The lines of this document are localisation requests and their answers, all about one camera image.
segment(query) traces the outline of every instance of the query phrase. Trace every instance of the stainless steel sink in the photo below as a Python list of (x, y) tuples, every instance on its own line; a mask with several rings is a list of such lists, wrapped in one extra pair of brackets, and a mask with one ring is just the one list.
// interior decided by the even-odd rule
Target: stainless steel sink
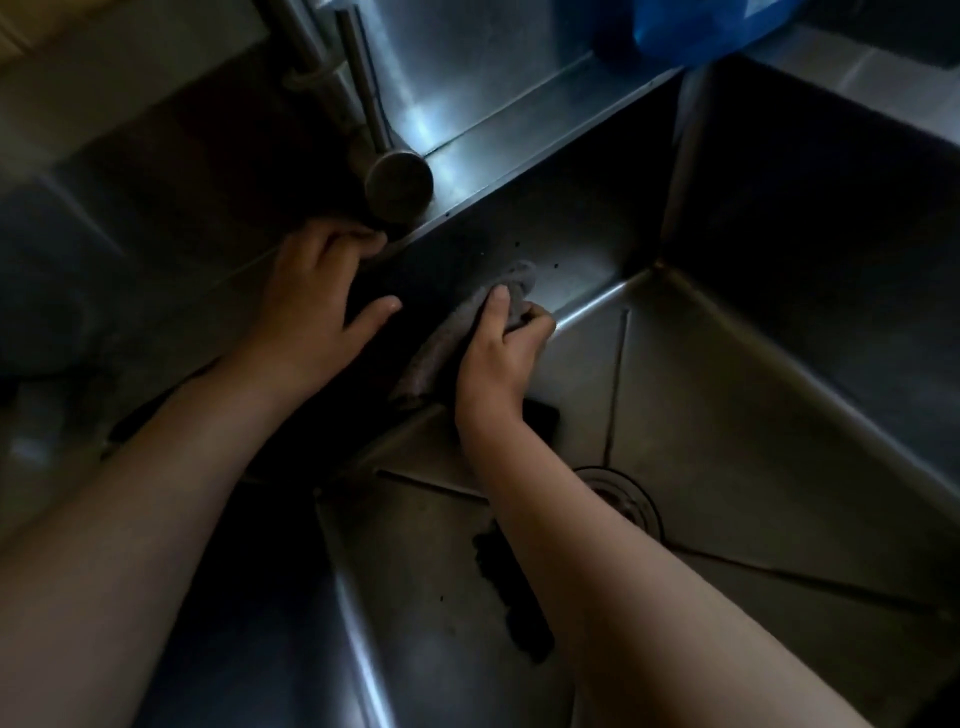
[[(662, 538), (877, 726), (960, 666), (960, 534), (691, 297), (647, 271), (559, 312), (531, 397), (573, 468), (626, 476)], [(492, 512), (434, 406), (318, 498), (368, 722), (566, 726), (474, 562)]]

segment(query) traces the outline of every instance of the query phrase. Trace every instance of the sink drain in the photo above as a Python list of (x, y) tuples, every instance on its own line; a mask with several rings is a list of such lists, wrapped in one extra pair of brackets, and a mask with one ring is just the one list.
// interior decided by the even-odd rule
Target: sink drain
[(663, 526), (653, 501), (629, 477), (606, 468), (580, 468), (580, 479), (627, 521), (639, 526), (658, 541)]

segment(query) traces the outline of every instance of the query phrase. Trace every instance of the blue plastic bag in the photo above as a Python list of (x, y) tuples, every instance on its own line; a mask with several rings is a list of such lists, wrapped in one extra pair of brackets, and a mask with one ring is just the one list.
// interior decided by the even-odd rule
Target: blue plastic bag
[(641, 53), (700, 65), (738, 51), (790, 19), (803, 0), (635, 0)]

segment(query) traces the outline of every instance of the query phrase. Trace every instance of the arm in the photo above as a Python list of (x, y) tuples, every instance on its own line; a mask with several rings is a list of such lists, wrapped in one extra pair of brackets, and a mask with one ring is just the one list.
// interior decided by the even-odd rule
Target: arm
[(5, 725), (130, 724), (247, 462), (399, 309), (381, 299), (344, 328), (359, 260), (385, 241), (329, 221), (288, 237), (239, 348), (0, 553)]
[(593, 493), (520, 417), (554, 324), (503, 335), (494, 291), (460, 372), (457, 425), (578, 685), (606, 725), (864, 728), (780, 643)]

